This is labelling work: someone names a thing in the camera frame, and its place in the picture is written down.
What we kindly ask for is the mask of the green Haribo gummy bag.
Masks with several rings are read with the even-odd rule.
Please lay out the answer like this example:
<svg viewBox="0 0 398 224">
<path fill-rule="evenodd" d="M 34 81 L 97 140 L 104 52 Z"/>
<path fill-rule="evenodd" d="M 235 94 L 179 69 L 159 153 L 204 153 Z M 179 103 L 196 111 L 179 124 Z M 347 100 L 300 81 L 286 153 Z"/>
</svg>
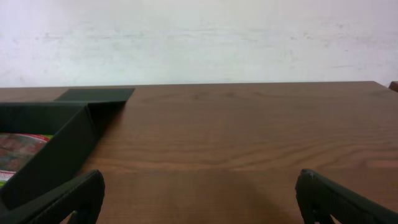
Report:
<svg viewBox="0 0 398 224">
<path fill-rule="evenodd" d="M 43 134 L 1 133 L 1 187 L 52 138 Z"/>
</svg>

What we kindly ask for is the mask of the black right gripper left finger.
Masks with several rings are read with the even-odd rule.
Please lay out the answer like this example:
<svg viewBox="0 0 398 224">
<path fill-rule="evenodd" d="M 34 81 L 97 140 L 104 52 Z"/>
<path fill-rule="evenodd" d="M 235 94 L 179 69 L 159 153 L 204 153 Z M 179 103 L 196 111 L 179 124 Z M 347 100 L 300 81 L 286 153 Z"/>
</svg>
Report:
<svg viewBox="0 0 398 224">
<path fill-rule="evenodd" d="M 1 189 L 1 223 L 96 223 L 104 199 L 105 182 L 98 170 L 79 175 L 46 191 L 38 185 L 8 183 Z"/>
</svg>

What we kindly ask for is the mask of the black box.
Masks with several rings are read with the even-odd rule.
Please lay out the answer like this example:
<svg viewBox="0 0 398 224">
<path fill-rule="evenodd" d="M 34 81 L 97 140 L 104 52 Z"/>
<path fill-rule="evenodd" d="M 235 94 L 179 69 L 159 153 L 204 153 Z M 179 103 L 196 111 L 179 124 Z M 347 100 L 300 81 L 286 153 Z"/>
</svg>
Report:
<svg viewBox="0 0 398 224">
<path fill-rule="evenodd" d="M 1 103 L 1 132 L 52 136 L 1 188 L 1 213 L 74 178 L 133 91 L 69 89 L 53 101 Z"/>
</svg>

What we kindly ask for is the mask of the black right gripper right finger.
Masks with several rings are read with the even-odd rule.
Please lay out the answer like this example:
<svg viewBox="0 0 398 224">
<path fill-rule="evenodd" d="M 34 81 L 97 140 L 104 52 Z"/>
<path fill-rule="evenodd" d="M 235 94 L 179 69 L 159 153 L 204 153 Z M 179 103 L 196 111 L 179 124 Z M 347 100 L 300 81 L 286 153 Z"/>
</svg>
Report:
<svg viewBox="0 0 398 224">
<path fill-rule="evenodd" d="M 396 224 L 389 210 L 310 169 L 303 169 L 295 184 L 297 203 L 305 224 Z"/>
</svg>

